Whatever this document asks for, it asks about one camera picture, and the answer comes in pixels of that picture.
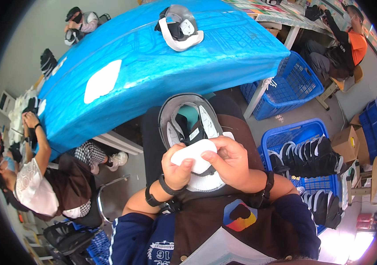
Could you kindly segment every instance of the hand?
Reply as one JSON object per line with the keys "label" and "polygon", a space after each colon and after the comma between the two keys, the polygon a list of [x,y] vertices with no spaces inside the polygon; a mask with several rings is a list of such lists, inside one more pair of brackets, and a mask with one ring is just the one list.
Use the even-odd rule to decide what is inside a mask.
{"label": "hand", "polygon": [[323,10],[323,12],[327,9],[325,5],[319,5],[318,8]]}
{"label": "hand", "polygon": [[22,122],[26,123],[28,128],[34,128],[40,121],[32,112],[22,114]]}
{"label": "hand", "polygon": [[79,29],[80,28],[80,24],[77,24],[75,21],[69,21],[68,22],[69,24],[69,28],[74,28],[74,29]]}
{"label": "hand", "polygon": [[171,163],[172,155],[184,147],[186,145],[183,143],[173,145],[162,157],[162,170],[164,171],[165,183],[173,190],[182,189],[190,181],[193,159],[184,159],[180,166]]}
{"label": "hand", "polygon": [[205,151],[202,158],[217,170],[224,183],[237,186],[249,178],[248,152],[243,145],[226,136],[211,138],[218,153]]}
{"label": "hand", "polygon": [[28,137],[29,136],[29,130],[28,130],[28,125],[27,123],[25,122],[24,120],[24,116],[25,116],[26,112],[25,113],[22,113],[22,125],[23,125],[23,135],[25,137]]}

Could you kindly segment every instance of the black face mask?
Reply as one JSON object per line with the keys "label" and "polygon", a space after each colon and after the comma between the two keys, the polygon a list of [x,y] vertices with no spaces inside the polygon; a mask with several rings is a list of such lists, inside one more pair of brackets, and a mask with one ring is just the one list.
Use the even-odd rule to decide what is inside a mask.
{"label": "black face mask", "polygon": [[79,24],[81,22],[81,18],[82,18],[82,13],[80,12],[80,14],[76,16],[72,21]]}

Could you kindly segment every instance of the face mask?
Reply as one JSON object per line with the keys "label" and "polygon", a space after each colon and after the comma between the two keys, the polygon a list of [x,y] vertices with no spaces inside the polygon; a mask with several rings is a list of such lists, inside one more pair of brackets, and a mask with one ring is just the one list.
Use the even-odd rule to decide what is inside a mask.
{"label": "face mask", "polygon": [[7,161],[7,167],[6,167],[6,169],[15,172],[15,162],[13,161],[13,159],[11,159],[8,156],[4,156],[3,160]]}
{"label": "face mask", "polygon": [[351,18],[348,13],[343,14],[343,19],[345,20],[345,22],[348,24],[349,27],[352,26]]}
{"label": "face mask", "polygon": [[80,14],[78,16],[76,16],[72,21],[79,24],[81,22],[81,18],[82,18],[82,13],[80,12]]}

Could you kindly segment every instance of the fingernail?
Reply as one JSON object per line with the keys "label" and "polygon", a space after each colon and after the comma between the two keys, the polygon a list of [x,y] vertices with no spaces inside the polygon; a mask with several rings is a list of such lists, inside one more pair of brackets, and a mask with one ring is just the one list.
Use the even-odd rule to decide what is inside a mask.
{"label": "fingernail", "polygon": [[200,155],[203,159],[209,159],[212,157],[212,155],[209,153],[209,152],[203,152],[201,155]]}
{"label": "fingernail", "polygon": [[185,166],[190,166],[191,164],[193,163],[193,160],[192,159],[186,159],[184,162],[183,162],[183,165]]}

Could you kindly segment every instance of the gray pants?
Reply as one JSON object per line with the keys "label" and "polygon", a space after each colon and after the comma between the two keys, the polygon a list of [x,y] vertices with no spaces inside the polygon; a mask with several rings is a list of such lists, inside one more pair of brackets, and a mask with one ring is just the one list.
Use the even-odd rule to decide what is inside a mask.
{"label": "gray pants", "polygon": [[328,77],[330,70],[330,60],[324,54],[328,48],[323,45],[308,40],[302,48],[301,56],[312,68],[317,76],[323,75],[325,79]]}

